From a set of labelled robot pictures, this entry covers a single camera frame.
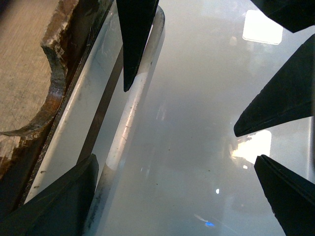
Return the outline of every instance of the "black triangular piece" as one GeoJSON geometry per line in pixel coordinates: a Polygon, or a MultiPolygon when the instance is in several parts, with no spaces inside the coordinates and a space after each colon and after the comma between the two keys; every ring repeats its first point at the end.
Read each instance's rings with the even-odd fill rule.
{"type": "Polygon", "coordinates": [[[95,155],[84,159],[0,223],[1,236],[82,234],[96,186],[95,155]]]}
{"type": "Polygon", "coordinates": [[[137,75],[158,0],[117,0],[123,37],[124,91],[128,91],[137,75]]]}
{"type": "Polygon", "coordinates": [[[237,137],[312,115],[314,43],[315,34],[243,111],[234,126],[237,137]]]}
{"type": "Polygon", "coordinates": [[[257,157],[254,168],[286,235],[315,235],[315,184],[272,160],[257,157]]]}
{"type": "Polygon", "coordinates": [[[266,16],[295,33],[315,24],[314,0],[251,0],[266,16]]]}

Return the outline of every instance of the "blue light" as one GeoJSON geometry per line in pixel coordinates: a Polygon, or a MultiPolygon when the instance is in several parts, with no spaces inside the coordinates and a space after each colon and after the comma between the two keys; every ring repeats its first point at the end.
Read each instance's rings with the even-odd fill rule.
{"type": "Polygon", "coordinates": [[[206,222],[206,226],[208,226],[208,227],[214,227],[215,225],[214,225],[213,223],[211,223],[211,222],[206,222]]]}

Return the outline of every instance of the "gray surface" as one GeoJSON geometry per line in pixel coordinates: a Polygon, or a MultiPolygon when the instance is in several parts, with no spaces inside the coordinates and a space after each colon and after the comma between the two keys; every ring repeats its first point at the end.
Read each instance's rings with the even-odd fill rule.
{"type": "MultiPolygon", "coordinates": [[[[262,44],[242,38],[249,0],[160,6],[165,41],[103,235],[284,235],[253,163],[232,156],[250,139],[233,125],[314,27],[262,44]]],[[[314,182],[311,119],[268,131],[270,156],[314,182]]]]}

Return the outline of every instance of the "broken wood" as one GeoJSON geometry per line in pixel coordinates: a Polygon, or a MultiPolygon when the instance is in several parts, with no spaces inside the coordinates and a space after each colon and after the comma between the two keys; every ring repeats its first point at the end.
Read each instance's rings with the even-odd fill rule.
{"type": "Polygon", "coordinates": [[[49,144],[47,135],[58,125],[54,122],[56,114],[59,112],[61,116],[63,113],[60,107],[67,101],[64,97],[70,97],[68,88],[74,87],[76,81],[73,78],[79,77],[111,3],[112,0],[44,0],[40,3],[9,0],[1,10],[0,45],[5,46],[0,50],[6,50],[9,57],[0,60],[0,113],[3,120],[0,126],[0,194],[4,197],[0,204],[0,221],[17,207],[38,156],[44,155],[41,151],[44,144],[44,147],[49,144]],[[11,17],[7,19],[10,27],[3,25],[7,15],[11,17]],[[42,37],[50,18],[40,41],[34,30],[42,37]],[[2,42],[5,33],[18,40],[2,42]],[[23,35],[28,35],[30,40],[25,40],[23,35]],[[23,61],[14,63],[11,61],[14,57],[23,58],[23,61]],[[24,94],[32,94],[33,100],[24,94]],[[9,174],[17,172],[23,173],[22,176],[9,174]]]}

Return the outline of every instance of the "glass surface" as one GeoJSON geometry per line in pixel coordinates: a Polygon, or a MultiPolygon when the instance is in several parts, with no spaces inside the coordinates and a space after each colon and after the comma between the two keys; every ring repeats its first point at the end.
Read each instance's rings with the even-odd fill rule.
{"type": "Polygon", "coordinates": [[[233,126],[314,27],[271,45],[243,38],[249,0],[159,4],[165,41],[103,235],[284,235],[253,163],[260,152],[314,182],[311,119],[240,138],[233,126]]]}

